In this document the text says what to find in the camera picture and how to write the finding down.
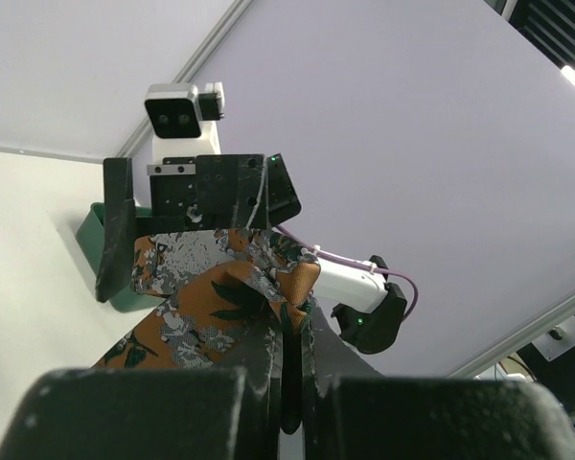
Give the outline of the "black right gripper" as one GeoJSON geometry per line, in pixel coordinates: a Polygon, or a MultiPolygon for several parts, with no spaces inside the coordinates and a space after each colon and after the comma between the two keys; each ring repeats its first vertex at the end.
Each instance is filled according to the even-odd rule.
{"type": "Polygon", "coordinates": [[[151,206],[137,212],[130,158],[103,161],[103,230],[96,299],[126,287],[138,231],[271,229],[296,217],[301,202],[280,154],[169,157],[148,167],[151,206]]]}

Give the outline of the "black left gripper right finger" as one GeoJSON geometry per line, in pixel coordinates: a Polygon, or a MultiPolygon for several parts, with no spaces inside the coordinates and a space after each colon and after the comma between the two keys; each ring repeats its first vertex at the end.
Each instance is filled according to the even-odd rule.
{"type": "Polygon", "coordinates": [[[575,459],[573,427],[538,384],[383,376],[320,308],[302,352],[307,459],[575,459]]]}

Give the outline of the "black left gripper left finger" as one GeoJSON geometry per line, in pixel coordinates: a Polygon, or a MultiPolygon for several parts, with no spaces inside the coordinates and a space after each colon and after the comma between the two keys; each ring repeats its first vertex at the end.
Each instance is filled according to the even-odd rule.
{"type": "Polygon", "coordinates": [[[265,313],[206,369],[53,371],[15,410],[0,459],[275,459],[281,366],[265,313]]]}

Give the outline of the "orange grey floral tie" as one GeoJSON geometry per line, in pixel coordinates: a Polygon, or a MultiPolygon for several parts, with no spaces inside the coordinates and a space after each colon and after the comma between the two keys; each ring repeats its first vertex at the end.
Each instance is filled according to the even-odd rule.
{"type": "Polygon", "coordinates": [[[272,230],[164,233],[133,245],[130,287],[160,304],[96,362],[107,369],[196,369],[221,360],[264,313],[297,336],[311,319],[315,255],[272,230]]]}

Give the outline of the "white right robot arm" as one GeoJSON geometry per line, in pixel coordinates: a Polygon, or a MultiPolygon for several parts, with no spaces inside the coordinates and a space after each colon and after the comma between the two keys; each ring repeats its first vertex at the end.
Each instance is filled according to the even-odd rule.
{"type": "Polygon", "coordinates": [[[301,203],[281,155],[199,155],[168,157],[149,168],[151,206],[139,208],[133,196],[128,158],[103,161],[104,244],[96,278],[96,297],[106,302],[131,279],[134,244],[143,237],[171,236],[184,241],[217,231],[262,229],[270,240],[321,264],[312,292],[336,301],[332,316],[341,338],[365,355],[379,354],[396,340],[414,304],[388,282],[383,259],[355,261],[306,245],[283,223],[297,216],[301,203]]]}

